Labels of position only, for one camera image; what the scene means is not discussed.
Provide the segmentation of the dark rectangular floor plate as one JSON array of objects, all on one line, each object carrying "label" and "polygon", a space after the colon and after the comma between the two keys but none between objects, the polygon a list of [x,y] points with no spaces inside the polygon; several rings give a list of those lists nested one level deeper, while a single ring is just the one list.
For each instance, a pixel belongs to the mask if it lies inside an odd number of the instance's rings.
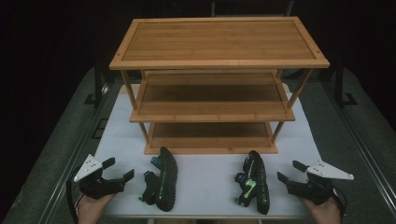
[{"label": "dark rectangular floor plate", "polygon": [[100,119],[92,133],[92,139],[101,139],[105,131],[108,119]]}]

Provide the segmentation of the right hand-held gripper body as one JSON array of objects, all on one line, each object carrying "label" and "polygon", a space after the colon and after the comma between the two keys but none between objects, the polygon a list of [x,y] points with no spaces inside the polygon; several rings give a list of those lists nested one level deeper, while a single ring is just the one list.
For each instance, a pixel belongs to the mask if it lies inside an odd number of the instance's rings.
[{"label": "right hand-held gripper body", "polygon": [[305,183],[290,180],[287,186],[288,194],[307,199],[315,205],[325,203],[329,198],[333,198],[341,205],[345,205],[347,200],[340,200],[336,186],[332,183],[334,179],[353,180],[354,175],[346,173],[325,161],[316,161],[307,165],[304,174],[307,175]]}]

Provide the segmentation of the three-tier wooden shoe rack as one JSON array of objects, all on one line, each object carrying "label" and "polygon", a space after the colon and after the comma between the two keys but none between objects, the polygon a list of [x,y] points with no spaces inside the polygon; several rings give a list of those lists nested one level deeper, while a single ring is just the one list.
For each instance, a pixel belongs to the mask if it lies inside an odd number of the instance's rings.
[{"label": "three-tier wooden shoe rack", "polygon": [[297,17],[132,21],[109,67],[142,76],[130,120],[145,151],[271,154],[316,68],[330,63]]}]

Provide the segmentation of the black sneaker with green accents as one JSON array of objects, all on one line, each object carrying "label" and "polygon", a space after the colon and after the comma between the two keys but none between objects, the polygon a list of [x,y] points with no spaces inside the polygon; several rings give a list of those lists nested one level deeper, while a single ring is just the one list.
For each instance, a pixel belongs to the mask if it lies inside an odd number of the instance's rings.
[{"label": "black sneaker with green accents", "polygon": [[144,173],[146,189],[139,200],[148,205],[156,204],[160,210],[169,212],[174,208],[176,201],[176,159],[168,148],[161,147],[160,155],[153,157],[150,163],[160,170],[160,175],[155,175],[151,171]]},{"label": "black sneaker with green accents", "polygon": [[234,176],[234,181],[242,190],[234,199],[240,206],[248,207],[256,199],[256,210],[267,215],[270,209],[269,188],[263,159],[256,150],[251,150],[244,160],[243,172]]}]

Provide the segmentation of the person's right hand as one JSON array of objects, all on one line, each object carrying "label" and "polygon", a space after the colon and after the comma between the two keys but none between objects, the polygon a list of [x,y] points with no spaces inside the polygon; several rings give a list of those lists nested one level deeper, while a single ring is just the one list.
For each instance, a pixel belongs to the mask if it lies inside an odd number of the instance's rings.
[{"label": "person's right hand", "polygon": [[315,224],[341,224],[341,212],[333,198],[319,205],[304,198],[300,198],[300,201],[309,211]]}]

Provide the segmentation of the black metal stand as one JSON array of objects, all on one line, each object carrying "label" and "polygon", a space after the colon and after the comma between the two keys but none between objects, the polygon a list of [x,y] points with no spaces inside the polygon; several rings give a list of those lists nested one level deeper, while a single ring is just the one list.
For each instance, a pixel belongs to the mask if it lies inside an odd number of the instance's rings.
[{"label": "black metal stand", "polygon": [[334,98],[336,103],[344,108],[346,105],[357,105],[357,101],[351,93],[343,92],[344,66],[341,59],[338,60],[335,69]]},{"label": "black metal stand", "polygon": [[84,104],[98,107],[104,98],[106,85],[106,69],[104,62],[101,60],[95,61],[93,67],[93,84],[94,92],[87,96]]}]

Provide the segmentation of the person's left hand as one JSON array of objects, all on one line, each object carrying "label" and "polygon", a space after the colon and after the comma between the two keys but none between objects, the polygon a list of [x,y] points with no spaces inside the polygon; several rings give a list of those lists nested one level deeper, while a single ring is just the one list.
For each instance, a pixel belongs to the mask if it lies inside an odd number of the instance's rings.
[{"label": "person's left hand", "polygon": [[115,194],[93,199],[81,195],[77,205],[78,224],[98,224],[106,206],[114,199]]}]

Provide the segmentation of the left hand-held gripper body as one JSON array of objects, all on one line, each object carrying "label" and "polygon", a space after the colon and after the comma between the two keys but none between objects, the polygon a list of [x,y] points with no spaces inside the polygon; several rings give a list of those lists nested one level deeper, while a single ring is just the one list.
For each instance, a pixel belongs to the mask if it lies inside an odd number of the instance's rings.
[{"label": "left hand-held gripper body", "polygon": [[102,161],[89,154],[73,176],[73,181],[79,184],[80,191],[93,199],[124,191],[123,178],[104,179]]}]

